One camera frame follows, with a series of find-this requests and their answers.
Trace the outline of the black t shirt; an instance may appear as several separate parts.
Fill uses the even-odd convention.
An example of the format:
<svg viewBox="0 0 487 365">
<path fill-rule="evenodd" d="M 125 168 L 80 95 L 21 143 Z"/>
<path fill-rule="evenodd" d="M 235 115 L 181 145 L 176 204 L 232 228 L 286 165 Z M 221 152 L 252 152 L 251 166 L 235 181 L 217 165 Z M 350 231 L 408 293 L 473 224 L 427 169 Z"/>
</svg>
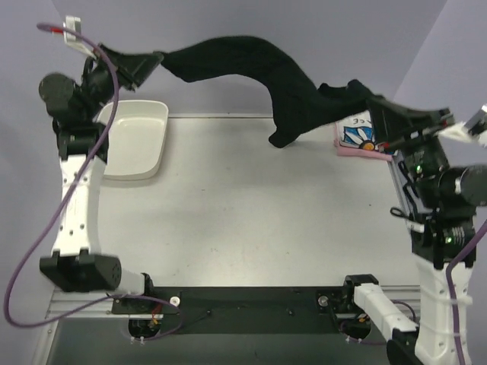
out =
<svg viewBox="0 0 487 365">
<path fill-rule="evenodd" d="M 164 52 L 161 64 L 186 83 L 239 75 L 262 84 L 272 101 L 275 131 L 269 143 L 276 148 L 364 112 L 374 96 L 357 79 L 343 87 L 316 86 L 292 57 L 256 36 L 221 36 Z"/>
</svg>

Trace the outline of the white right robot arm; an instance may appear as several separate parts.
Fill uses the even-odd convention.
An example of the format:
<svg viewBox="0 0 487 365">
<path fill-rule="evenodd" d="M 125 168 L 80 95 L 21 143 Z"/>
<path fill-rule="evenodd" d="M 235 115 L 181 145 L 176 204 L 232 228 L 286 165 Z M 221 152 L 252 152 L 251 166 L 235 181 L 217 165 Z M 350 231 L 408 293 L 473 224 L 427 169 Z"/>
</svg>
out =
<svg viewBox="0 0 487 365">
<path fill-rule="evenodd" d="M 411 237 L 419 273 L 420 317 L 405 316 L 376 284 L 356 284 L 353 303 L 379 329 L 391 364 L 468 364 L 466 311 L 476 247 L 476 227 L 486 205 L 486 167 L 452 166 L 442 138 L 486 143 L 486 111 L 457 122 L 449 109 L 414 110 L 383 97 L 367 101 L 380 151 L 391 154 L 391 176 L 400 201 L 390 213 Z"/>
</svg>

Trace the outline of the white plastic bin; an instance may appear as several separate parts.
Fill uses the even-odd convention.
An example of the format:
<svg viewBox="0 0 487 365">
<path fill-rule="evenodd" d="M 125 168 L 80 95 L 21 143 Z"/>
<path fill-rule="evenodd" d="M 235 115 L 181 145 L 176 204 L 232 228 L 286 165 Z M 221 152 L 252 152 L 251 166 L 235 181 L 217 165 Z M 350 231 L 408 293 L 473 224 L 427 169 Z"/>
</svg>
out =
<svg viewBox="0 0 487 365">
<path fill-rule="evenodd" d="M 109 132 L 104 178 L 140 181 L 159 170 L 169 109 L 156 100 L 121 100 Z"/>
</svg>

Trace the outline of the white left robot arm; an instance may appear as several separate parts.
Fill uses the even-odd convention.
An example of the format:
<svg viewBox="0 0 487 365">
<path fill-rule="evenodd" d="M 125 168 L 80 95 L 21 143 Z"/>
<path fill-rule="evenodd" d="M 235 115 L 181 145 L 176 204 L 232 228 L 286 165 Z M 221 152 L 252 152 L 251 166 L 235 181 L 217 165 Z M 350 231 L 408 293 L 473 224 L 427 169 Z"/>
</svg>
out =
<svg viewBox="0 0 487 365">
<path fill-rule="evenodd" d="M 140 313 L 156 303 L 150 276 L 123 269 L 117 256 L 100 247 L 99 197 L 111 123 L 96 117 L 108 103 L 116 111 L 119 89 L 140 87 L 163 58 L 159 51 L 123 54 L 100 45 L 87 57 L 80 84 L 56 72 L 39 85 L 53 119 L 62 172 L 59 229 L 51 254 L 40 258 L 40 271 L 66 293 L 129 295 L 129 304 Z"/>
</svg>

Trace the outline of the white daisy print t shirt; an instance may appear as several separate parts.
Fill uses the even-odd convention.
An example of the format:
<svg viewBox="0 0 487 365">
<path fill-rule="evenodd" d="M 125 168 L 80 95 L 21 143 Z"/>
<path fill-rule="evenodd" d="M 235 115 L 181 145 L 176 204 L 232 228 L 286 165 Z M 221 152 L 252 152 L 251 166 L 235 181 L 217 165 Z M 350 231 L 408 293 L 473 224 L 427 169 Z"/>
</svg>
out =
<svg viewBox="0 0 487 365">
<path fill-rule="evenodd" d="M 335 124 L 335 127 L 336 140 L 340 146 L 363 151 L 378 151 L 368 111 L 342 119 Z"/>
</svg>

